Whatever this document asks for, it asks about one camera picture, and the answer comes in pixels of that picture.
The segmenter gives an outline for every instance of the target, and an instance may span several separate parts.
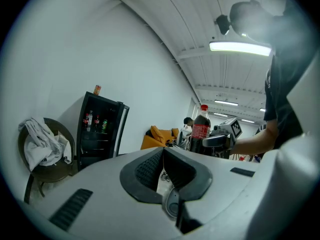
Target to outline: person's arm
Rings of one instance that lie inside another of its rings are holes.
[[[278,136],[278,122],[276,119],[266,122],[266,129],[250,138],[236,141],[230,155],[258,155],[273,149]]]
[[[262,130],[251,138],[239,139],[235,142],[230,155],[258,155],[273,149],[278,137],[278,121],[275,106],[270,92],[270,70],[266,74],[264,83],[265,90],[265,113],[264,120],[266,121],[266,129]]]

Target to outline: black shirt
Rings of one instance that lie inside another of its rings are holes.
[[[283,16],[275,16],[271,45],[275,51],[265,80],[264,120],[277,119],[278,137],[274,148],[302,133],[299,121],[287,95],[308,68],[317,48],[319,37],[306,16],[293,6],[286,6]]]

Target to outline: bottle label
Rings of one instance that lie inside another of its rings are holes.
[[[209,137],[210,135],[210,127],[209,125],[204,124],[194,124],[192,128],[192,138],[196,139],[204,139]]]

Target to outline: black sleeve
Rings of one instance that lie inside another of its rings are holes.
[[[270,89],[268,88],[267,81],[264,83],[264,89],[265,89],[266,101],[265,101],[265,112],[264,112],[263,120],[271,121],[271,120],[277,119],[277,114],[274,107],[274,103],[272,101]]]

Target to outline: mini fridge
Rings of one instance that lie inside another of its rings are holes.
[[[84,119],[90,111],[92,111],[92,124],[90,127],[85,127]],[[129,107],[122,102],[86,92],[76,138],[79,171],[93,163],[118,156],[128,112]],[[98,115],[99,123],[95,125]]]

